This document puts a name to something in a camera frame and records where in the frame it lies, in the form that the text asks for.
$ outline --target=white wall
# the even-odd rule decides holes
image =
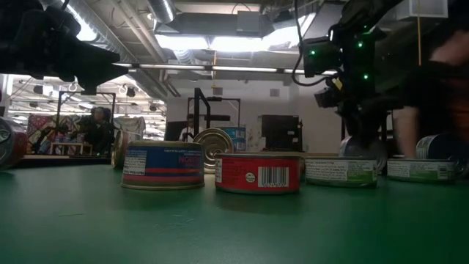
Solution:
[[[317,78],[300,78],[301,82],[311,83]],[[293,99],[297,105],[298,115],[303,121],[303,150],[310,153],[338,153],[341,142],[341,118],[336,109],[322,109],[317,106],[314,93],[324,89],[321,83],[314,87],[298,87],[298,98]]]
[[[284,86],[281,81],[216,81],[217,87],[224,88],[223,98],[241,99],[240,123],[246,127],[246,149],[248,151],[259,151],[262,146],[260,141],[260,122],[258,117],[263,114],[292,114],[289,108],[289,86]],[[173,85],[181,93],[183,98],[168,99],[168,110],[166,118],[171,121],[183,121],[187,115],[187,97],[193,97],[193,89],[200,87],[206,97],[213,96],[211,81],[189,81],[173,80]],[[270,89],[280,89],[280,97],[271,98]],[[212,122],[212,127],[237,126],[237,102],[230,105],[227,101],[210,103],[211,114],[224,114],[231,117],[231,123]],[[206,108],[201,102],[200,114],[206,114]]]
[[[315,79],[304,79],[313,82]],[[205,96],[212,96],[211,81],[173,80],[173,84],[183,98],[168,100],[166,118],[171,121],[183,121],[187,114],[187,97],[193,97],[193,88],[200,87]],[[280,81],[216,81],[224,88],[224,98],[241,98],[241,124],[248,130],[248,150],[258,151],[260,124],[258,116],[262,114],[298,115],[303,121],[303,150],[310,153],[337,153],[341,141],[341,119],[335,109],[320,109],[314,99],[314,93],[323,89],[323,83],[315,87],[299,87],[296,84],[284,86]],[[280,89],[279,98],[270,98],[270,88]],[[226,102],[211,103],[212,114],[227,114],[233,124],[237,122],[237,111]],[[201,114],[205,107],[201,104]]]

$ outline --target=red can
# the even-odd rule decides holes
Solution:
[[[27,137],[22,126],[0,117],[0,169],[7,169],[26,154]]]
[[[241,194],[288,194],[300,190],[300,158],[217,154],[215,187]]]

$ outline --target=person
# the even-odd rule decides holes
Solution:
[[[83,118],[80,124],[80,133],[85,133],[84,140],[93,146],[94,154],[104,154],[114,141],[114,129],[109,123],[111,111],[103,107],[91,110],[91,117]]]
[[[193,138],[196,137],[194,135],[194,129],[193,129],[193,114],[188,114],[187,116],[187,127],[183,128],[181,131],[181,134],[179,136],[179,141],[182,142],[193,142]],[[199,133],[202,132],[202,127],[199,127]]]
[[[456,30],[432,52],[429,62],[401,85],[404,107],[396,112],[396,126],[399,147],[407,158],[416,158],[416,145],[425,136],[451,133],[461,142],[469,142],[469,81],[462,76],[446,78],[431,70],[447,66],[460,69],[468,63],[469,32]]]

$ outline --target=person's hand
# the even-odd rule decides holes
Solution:
[[[452,66],[469,62],[469,32],[455,32],[441,47],[435,49],[430,60]]]

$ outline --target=blue label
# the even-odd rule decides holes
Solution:
[[[204,168],[201,149],[129,146],[124,174],[141,176],[200,176]]]
[[[246,128],[220,128],[222,131],[225,131],[228,136],[232,139],[245,139],[246,138]]]
[[[236,151],[245,151],[246,150],[246,140],[245,139],[233,139],[234,150]]]

